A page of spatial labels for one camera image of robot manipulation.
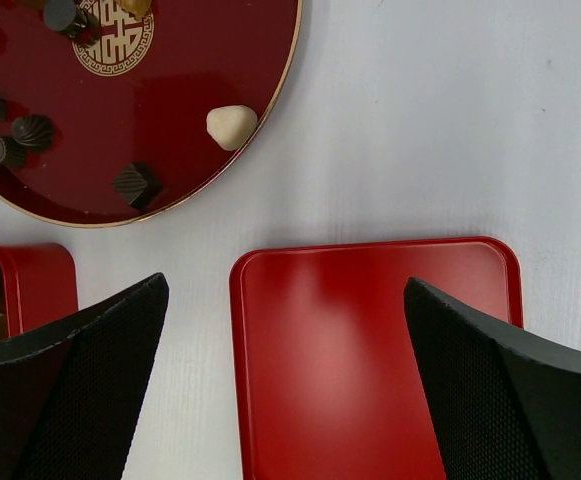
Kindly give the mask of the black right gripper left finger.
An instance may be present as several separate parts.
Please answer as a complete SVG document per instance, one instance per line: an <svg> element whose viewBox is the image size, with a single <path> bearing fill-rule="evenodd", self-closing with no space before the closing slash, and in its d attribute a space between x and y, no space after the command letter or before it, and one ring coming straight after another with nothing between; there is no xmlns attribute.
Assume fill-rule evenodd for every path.
<svg viewBox="0 0 581 480"><path fill-rule="evenodd" d="M168 300L156 273L0 341L0 479L122 477Z"/></svg>

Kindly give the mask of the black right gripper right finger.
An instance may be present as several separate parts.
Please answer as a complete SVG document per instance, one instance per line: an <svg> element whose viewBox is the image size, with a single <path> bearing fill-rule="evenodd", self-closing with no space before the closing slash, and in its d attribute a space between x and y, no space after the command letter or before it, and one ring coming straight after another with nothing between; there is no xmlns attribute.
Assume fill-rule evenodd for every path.
<svg viewBox="0 0 581 480"><path fill-rule="evenodd" d="M449 479L581 479L581 351L408 280L409 337Z"/></svg>

